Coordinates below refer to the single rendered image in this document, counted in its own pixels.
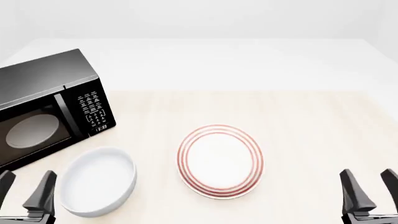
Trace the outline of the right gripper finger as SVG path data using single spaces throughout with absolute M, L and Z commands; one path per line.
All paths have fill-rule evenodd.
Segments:
M 393 201 L 398 201 L 398 175 L 392 169 L 386 169 L 381 173 L 381 178 Z
M 369 213 L 377 207 L 349 169 L 340 172 L 340 180 L 343 191 L 342 213 Z

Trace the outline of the white bowl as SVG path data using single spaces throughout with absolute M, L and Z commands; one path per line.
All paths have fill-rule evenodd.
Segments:
M 117 147 L 99 147 L 78 156 L 59 185 L 63 208 L 83 218 L 96 218 L 121 207 L 137 182 L 137 167 Z

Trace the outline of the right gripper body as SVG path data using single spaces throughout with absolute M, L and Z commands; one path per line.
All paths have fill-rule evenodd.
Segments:
M 398 214 L 355 215 L 343 213 L 341 219 L 344 224 L 398 224 Z

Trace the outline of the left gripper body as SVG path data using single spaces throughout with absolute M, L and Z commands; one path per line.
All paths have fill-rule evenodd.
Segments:
M 26 216 L 0 216 L 0 224 L 54 224 L 56 218 L 52 214 L 33 211 Z

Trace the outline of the white plate with red rings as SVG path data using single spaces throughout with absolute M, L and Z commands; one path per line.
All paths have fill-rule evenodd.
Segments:
M 265 168 L 254 138 L 226 124 L 193 130 L 180 143 L 176 163 L 188 188 L 219 200 L 235 199 L 254 190 Z

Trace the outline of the black microwave oven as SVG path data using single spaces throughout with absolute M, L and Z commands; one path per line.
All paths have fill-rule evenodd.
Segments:
M 0 68 L 0 173 L 115 125 L 101 80 L 81 50 Z

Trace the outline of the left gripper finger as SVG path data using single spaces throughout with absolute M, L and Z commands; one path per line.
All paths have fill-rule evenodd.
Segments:
M 54 192 L 57 174 L 48 170 L 23 207 L 28 212 L 54 212 Z
M 9 189 L 14 183 L 16 175 L 9 170 L 5 170 L 0 175 L 0 199 L 5 199 Z

